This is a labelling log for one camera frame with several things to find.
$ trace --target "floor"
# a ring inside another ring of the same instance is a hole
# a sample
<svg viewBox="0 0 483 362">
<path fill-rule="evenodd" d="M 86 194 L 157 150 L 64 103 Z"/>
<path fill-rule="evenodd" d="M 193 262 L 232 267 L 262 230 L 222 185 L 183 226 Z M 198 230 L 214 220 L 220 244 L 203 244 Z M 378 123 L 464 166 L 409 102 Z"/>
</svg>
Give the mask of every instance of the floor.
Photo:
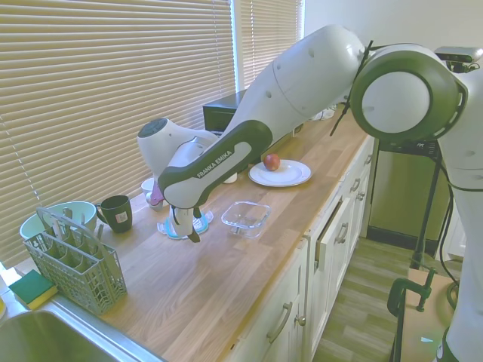
<svg viewBox="0 0 483 362">
<path fill-rule="evenodd" d="M 358 242 L 313 362 L 387 362 L 397 320 L 386 307 L 396 278 L 406 277 L 410 250 L 369 241 Z M 425 265 L 445 275 L 440 262 Z M 446 262 L 460 276 L 461 262 Z"/>
</svg>

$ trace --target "white plate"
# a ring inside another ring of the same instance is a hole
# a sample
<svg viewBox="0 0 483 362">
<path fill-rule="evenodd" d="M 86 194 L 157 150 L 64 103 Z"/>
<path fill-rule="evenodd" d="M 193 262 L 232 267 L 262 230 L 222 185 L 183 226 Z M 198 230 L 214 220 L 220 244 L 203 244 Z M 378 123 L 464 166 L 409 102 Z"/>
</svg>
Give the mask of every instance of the white plate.
<svg viewBox="0 0 483 362">
<path fill-rule="evenodd" d="M 280 160 L 277 171 L 268 171 L 263 162 L 260 162 L 253 166 L 248 174 L 252 181 L 272 187 L 299 185 L 307 181 L 311 175 L 312 172 L 305 164 L 292 160 Z"/>
</svg>

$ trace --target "venetian blind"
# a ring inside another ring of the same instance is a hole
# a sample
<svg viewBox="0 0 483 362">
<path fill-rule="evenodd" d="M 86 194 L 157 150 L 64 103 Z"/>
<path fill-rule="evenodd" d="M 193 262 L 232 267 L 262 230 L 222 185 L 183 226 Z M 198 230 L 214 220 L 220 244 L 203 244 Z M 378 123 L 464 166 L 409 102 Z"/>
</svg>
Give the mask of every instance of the venetian blind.
<svg viewBox="0 0 483 362">
<path fill-rule="evenodd" d="M 0 3 L 0 260 L 35 207 L 135 195 L 143 124 L 235 92 L 229 0 Z"/>
<path fill-rule="evenodd" d="M 244 86 L 302 36 L 302 0 L 241 0 Z"/>
</svg>

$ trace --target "cutlery basket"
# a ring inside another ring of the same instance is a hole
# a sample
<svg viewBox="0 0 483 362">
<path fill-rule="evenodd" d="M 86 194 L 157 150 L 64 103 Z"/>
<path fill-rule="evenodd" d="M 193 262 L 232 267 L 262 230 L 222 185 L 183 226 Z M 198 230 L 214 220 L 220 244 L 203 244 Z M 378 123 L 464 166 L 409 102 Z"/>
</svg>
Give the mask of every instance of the cutlery basket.
<svg viewBox="0 0 483 362">
<path fill-rule="evenodd" d="M 95 314 L 104 313 L 127 292 L 116 251 L 83 225 L 49 214 L 58 221 L 62 237 L 48 228 L 24 241 L 30 256 L 63 294 Z"/>
</svg>

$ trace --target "red apple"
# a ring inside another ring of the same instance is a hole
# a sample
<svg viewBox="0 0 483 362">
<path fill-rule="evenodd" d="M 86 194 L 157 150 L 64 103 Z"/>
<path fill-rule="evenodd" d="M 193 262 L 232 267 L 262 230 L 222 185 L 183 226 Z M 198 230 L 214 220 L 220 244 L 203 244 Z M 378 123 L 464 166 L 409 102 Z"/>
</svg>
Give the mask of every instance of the red apple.
<svg viewBox="0 0 483 362">
<path fill-rule="evenodd" d="M 275 171 L 280 167 L 280 157 L 271 153 L 263 159 L 263 164 L 268 171 Z"/>
</svg>

